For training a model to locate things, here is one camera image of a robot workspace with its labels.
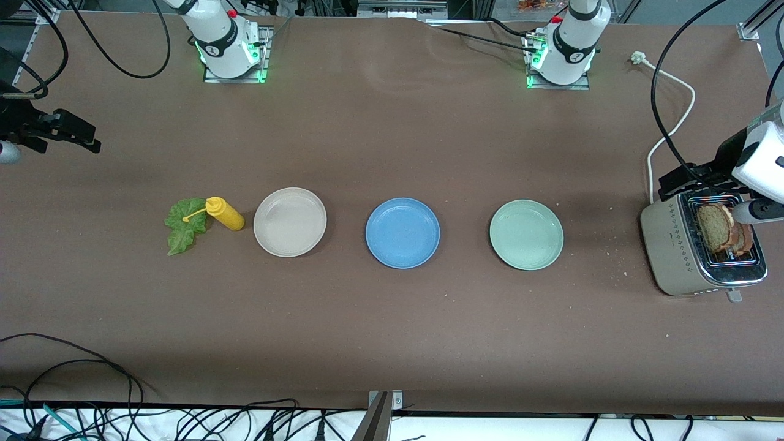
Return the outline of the brown bread slice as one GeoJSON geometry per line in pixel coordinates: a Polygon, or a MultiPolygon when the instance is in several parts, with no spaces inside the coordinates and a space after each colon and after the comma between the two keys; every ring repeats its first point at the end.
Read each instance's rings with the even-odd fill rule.
{"type": "Polygon", "coordinates": [[[700,232],[712,254],[725,251],[736,242],[733,215],[727,206],[712,203],[700,206],[696,212],[700,232]]]}
{"type": "Polygon", "coordinates": [[[733,229],[731,229],[731,242],[728,251],[735,257],[750,253],[753,248],[753,229],[750,224],[743,224],[733,218],[733,229]]]}

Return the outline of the green lettuce leaf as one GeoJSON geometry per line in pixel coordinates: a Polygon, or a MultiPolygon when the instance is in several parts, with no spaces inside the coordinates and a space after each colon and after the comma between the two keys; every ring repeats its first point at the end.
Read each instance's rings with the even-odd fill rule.
{"type": "Polygon", "coordinates": [[[206,199],[185,198],[176,202],[164,220],[169,228],[166,238],[168,256],[182,254],[194,243],[194,238],[207,230],[206,199]]]}

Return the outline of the yellow mustard squeeze bottle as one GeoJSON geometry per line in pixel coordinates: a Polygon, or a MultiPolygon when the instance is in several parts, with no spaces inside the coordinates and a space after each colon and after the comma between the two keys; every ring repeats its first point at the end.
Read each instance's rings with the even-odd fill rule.
{"type": "Polygon", "coordinates": [[[219,223],[232,231],[240,231],[246,225],[243,215],[220,197],[205,199],[205,207],[186,215],[182,218],[182,222],[188,223],[191,217],[204,212],[207,212],[210,217],[215,218],[219,223]]]}

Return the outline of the green round plate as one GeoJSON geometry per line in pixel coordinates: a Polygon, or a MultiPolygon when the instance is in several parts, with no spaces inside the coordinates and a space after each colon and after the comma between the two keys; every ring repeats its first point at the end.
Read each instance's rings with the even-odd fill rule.
{"type": "Polygon", "coordinates": [[[549,207],[517,199],[499,207],[488,227],[493,251],[521,271],[538,271],[556,262],[565,245],[560,220],[549,207]]]}

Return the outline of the beige round plate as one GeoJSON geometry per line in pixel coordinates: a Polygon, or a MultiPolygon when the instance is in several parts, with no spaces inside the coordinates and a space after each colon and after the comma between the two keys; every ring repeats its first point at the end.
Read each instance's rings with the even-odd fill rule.
{"type": "Polygon", "coordinates": [[[253,217],[253,234],[267,253],[292,258],[321,242],[328,225],[322,199],[305,188],[282,188],[266,196],[253,217]]]}

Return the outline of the blue round plate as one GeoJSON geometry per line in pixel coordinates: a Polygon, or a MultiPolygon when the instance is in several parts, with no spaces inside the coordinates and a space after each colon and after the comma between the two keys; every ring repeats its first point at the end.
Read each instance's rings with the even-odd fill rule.
{"type": "Polygon", "coordinates": [[[436,254],[442,237],[439,218],[418,199],[399,197],[379,204],[365,224],[365,243],[378,262],[412,269],[436,254]]]}

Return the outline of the silver beige toaster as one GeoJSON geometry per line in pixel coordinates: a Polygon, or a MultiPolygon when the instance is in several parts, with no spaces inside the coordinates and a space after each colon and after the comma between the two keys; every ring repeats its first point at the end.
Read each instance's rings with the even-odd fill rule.
{"type": "Polygon", "coordinates": [[[740,288],[762,282],[767,263],[753,229],[750,253],[735,257],[725,249],[712,254],[700,232],[696,212],[700,206],[718,203],[733,209],[742,201],[738,193],[714,190],[686,192],[643,209],[639,223],[656,284],[677,298],[727,291],[733,303],[742,301],[740,288]]]}

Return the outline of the brown table cover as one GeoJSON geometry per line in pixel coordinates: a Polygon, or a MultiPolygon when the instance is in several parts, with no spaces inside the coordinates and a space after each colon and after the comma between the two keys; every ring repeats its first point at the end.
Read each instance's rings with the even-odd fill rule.
{"type": "Polygon", "coordinates": [[[71,13],[70,61],[45,100],[96,127],[100,154],[50,143],[0,167],[0,383],[76,357],[146,383],[146,402],[296,399],[359,408],[398,389],[417,410],[784,414],[784,226],[757,235],[768,277],[733,304],[672,298],[639,234],[658,140],[649,72],[674,26],[607,27],[588,91],[527,89],[509,48],[415,20],[277,18],[269,79],[205,84],[168,17],[171,59],[138,80],[71,13]],[[325,205],[316,248],[258,245],[267,195],[325,205]],[[168,256],[170,208],[220,197],[244,217],[168,256]],[[436,254],[394,269],[365,243],[392,198],[440,222],[436,254]],[[488,227],[530,199],[565,232],[556,262],[504,263],[488,227]]]}

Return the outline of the aluminium frame profile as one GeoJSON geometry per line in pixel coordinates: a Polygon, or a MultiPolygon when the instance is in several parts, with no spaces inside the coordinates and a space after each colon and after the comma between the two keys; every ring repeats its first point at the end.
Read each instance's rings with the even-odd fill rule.
{"type": "MultiPolygon", "coordinates": [[[[37,35],[42,29],[50,27],[50,23],[41,16],[39,10],[47,12],[50,21],[56,23],[59,11],[64,7],[61,0],[34,0],[36,6],[24,2],[13,14],[0,20],[0,48],[26,62],[30,56],[37,35]]],[[[17,84],[25,72],[22,67],[0,50],[0,79],[12,85],[17,84]]]]}
{"type": "Polygon", "coordinates": [[[737,35],[741,41],[758,41],[758,31],[777,13],[784,11],[784,0],[764,0],[764,2],[743,22],[737,25],[737,35]]]}

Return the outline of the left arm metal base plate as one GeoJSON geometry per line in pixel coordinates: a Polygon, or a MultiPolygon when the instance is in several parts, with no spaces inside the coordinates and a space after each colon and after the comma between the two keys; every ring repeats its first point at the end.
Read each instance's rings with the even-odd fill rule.
{"type": "Polygon", "coordinates": [[[587,73],[590,69],[590,62],[582,68],[581,76],[574,81],[574,83],[566,85],[552,83],[537,69],[549,53],[549,45],[547,44],[547,37],[545,34],[529,32],[526,36],[521,37],[521,43],[524,48],[532,48],[533,50],[524,55],[524,61],[526,62],[526,83],[529,89],[571,91],[587,91],[590,89],[590,81],[587,73]]]}

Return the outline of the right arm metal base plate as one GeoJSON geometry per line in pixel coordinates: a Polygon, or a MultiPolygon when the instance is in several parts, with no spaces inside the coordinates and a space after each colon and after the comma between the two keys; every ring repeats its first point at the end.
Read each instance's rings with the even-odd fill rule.
{"type": "Polygon", "coordinates": [[[232,21],[230,33],[215,42],[197,40],[205,83],[266,83],[274,28],[232,21]]]}

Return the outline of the grey metal bracket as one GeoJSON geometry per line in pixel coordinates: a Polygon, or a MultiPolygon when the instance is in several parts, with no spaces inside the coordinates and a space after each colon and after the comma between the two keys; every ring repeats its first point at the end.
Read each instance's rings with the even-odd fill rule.
{"type": "Polygon", "coordinates": [[[351,441],[389,441],[393,413],[402,407],[403,391],[370,391],[369,408],[351,441]]]}

